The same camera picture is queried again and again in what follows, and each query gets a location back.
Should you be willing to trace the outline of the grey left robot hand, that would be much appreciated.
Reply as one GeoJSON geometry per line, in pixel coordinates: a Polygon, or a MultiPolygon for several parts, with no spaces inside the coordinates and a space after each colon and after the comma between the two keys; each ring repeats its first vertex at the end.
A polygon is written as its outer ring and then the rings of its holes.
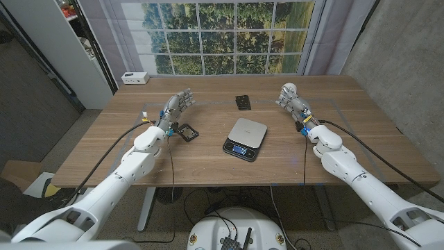
{"type": "Polygon", "coordinates": [[[169,132],[171,125],[176,123],[180,119],[181,114],[188,107],[194,105],[195,102],[194,93],[190,88],[173,95],[160,111],[160,118],[155,125],[165,133],[169,132]]]}

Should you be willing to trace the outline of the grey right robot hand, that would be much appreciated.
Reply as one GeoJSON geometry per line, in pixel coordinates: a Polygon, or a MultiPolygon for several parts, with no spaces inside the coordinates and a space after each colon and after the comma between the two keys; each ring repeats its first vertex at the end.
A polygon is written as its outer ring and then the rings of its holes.
{"type": "Polygon", "coordinates": [[[315,126],[320,125],[309,104],[297,94],[297,87],[293,83],[285,83],[282,86],[276,104],[291,114],[297,132],[301,132],[304,136],[315,126]]]}

